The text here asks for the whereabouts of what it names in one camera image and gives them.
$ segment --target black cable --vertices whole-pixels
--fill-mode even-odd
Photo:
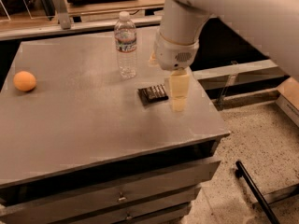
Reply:
[[[135,15],[138,11],[140,11],[140,10],[137,10],[135,13],[130,13],[130,15],[132,16],[132,15]]]

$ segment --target small box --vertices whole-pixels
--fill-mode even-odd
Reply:
[[[150,86],[138,89],[138,94],[143,105],[149,105],[159,101],[168,100],[164,85]]]
[[[277,105],[299,127],[299,83],[292,77],[278,86]]]

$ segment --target metal bar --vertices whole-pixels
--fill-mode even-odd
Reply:
[[[240,63],[239,65],[231,64],[201,71],[193,71],[192,73],[197,80],[203,80],[215,77],[225,77],[236,73],[248,73],[277,67],[278,66],[271,60],[262,60],[251,63]]]
[[[245,167],[243,166],[241,161],[237,161],[235,163],[235,165],[238,168],[238,172],[239,172],[239,177],[243,176],[245,181],[247,182],[247,184],[249,185],[252,193],[254,194],[255,198],[258,200],[261,208],[263,209],[263,211],[266,213],[266,215],[268,216],[268,219],[271,221],[272,224],[279,224],[279,221],[277,219],[277,217],[275,216],[275,214],[272,212],[270,206],[268,205],[267,201],[264,199],[262,193],[259,191],[259,189],[256,187],[255,183],[253,182],[253,180],[251,179],[249,173],[247,172],[247,170],[245,169]]]
[[[58,21],[62,29],[70,29],[71,22],[68,16],[65,0],[52,0],[58,14]]]
[[[111,8],[97,11],[80,11],[80,12],[72,12],[69,11],[68,15],[70,17],[78,17],[78,16],[89,16],[89,15],[101,15],[101,14],[109,14],[109,13],[118,13],[121,11],[137,11],[137,10],[147,10],[147,9],[157,9],[164,8],[164,4],[155,5],[155,6],[135,6],[135,7],[122,7],[122,8]]]
[[[231,61],[231,64],[232,65],[237,65],[238,62]],[[238,76],[238,73],[230,74],[227,78],[227,81],[226,81],[226,84],[225,84],[224,88],[221,89],[221,92],[218,95],[218,99],[216,101],[216,105],[218,106],[219,110],[223,110],[223,108],[224,108],[224,98],[225,98],[226,92],[228,91],[228,88],[230,86],[233,86],[235,84],[235,80],[236,80],[237,76]]]
[[[162,16],[147,16],[141,18],[132,18],[137,27],[159,25]],[[72,24],[71,29],[62,29],[60,25],[45,27],[35,27],[28,29],[18,29],[0,32],[0,41],[35,38],[50,35],[75,35],[78,33],[101,32],[103,30],[112,30],[117,22],[114,20],[76,22]]]

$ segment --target drawer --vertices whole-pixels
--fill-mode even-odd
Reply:
[[[43,224],[188,187],[212,178],[216,156],[64,192],[0,210],[7,224]]]
[[[133,218],[132,220],[124,220],[114,224],[160,224],[166,221],[174,220],[184,217],[189,214],[191,210],[191,203],[184,203],[161,211],[149,213],[140,217]]]
[[[133,221],[135,218],[138,219],[138,217],[156,212],[158,210],[163,210],[165,208],[176,206],[182,203],[188,203],[196,199],[199,190],[199,185],[178,189],[175,191],[164,193],[163,195],[150,197],[143,203],[125,206],[121,210],[109,210],[108,213],[101,213],[101,211],[92,212],[88,214],[92,217],[86,217],[87,215],[84,215],[69,219],[71,220],[71,222],[68,222],[69,220],[66,220],[65,222],[59,223],[110,224],[118,221]]]

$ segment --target table top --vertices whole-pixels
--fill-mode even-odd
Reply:
[[[229,134],[193,77],[183,112],[170,101],[142,105],[137,89],[170,75],[149,63],[155,32],[137,29],[138,74],[129,80],[119,74],[112,32],[21,43],[0,93],[0,186]],[[36,76],[33,91],[14,88],[21,70]]]

